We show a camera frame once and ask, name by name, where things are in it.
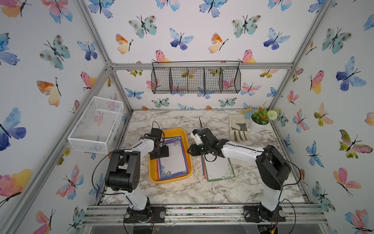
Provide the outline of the yellow plastic storage tray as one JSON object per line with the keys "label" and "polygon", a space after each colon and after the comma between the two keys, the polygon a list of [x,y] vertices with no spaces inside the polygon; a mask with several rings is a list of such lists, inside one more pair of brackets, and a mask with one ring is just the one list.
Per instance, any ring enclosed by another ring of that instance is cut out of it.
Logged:
{"label": "yellow plastic storage tray", "polygon": [[156,184],[176,182],[188,178],[193,172],[187,134],[182,128],[164,130],[164,145],[168,146],[169,157],[149,159],[149,177]]}

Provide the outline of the red stationery paper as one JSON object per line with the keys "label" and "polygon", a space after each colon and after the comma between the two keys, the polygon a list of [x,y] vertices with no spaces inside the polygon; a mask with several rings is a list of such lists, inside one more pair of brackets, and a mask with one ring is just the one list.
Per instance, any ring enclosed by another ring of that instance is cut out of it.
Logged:
{"label": "red stationery paper", "polygon": [[207,179],[207,176],[206,176],[206,163],[205,163],[205,156],[201,156],[201,161],[202,161],[202,171],[203,171],[203,175],[204,175],[204,178]]}

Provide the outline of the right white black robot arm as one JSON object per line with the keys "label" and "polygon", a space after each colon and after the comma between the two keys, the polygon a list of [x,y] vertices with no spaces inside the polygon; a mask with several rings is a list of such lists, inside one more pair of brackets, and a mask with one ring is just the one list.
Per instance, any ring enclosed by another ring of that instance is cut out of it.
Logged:
{"label": "right white black robot arm", "polygon": [[291,166],[273,145],[265,148],[251,148],[236,144],[228,139],[217,139],[210,129],[194,129],[191,136],[195,143],[187,153],[193,157],[211,154],[213,156],[237,159],[255,165],[265,184],[263,198],[258,205],[243,207],[246,222],[285,222],[285,213],[280,206],[281,192],[288,179]]}

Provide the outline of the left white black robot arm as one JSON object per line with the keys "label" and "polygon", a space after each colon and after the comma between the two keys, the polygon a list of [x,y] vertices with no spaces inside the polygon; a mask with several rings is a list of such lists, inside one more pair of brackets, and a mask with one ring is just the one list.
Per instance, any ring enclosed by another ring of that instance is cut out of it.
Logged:
{"label": "left white black robot arm", "polygon": [[116,149],[104,158],[110,162],[104,175],[104,183],[114,191],[114,195],[123,195],[129,206],[124,215],[124,223],[164,223],[166,208],[151,206],[150,199],[145,196],[140,187],[140,161],[145,156],[152,160],[167,158],[168,146],[163,144],[164,132],[152,128],[139,142],[128,149]]}

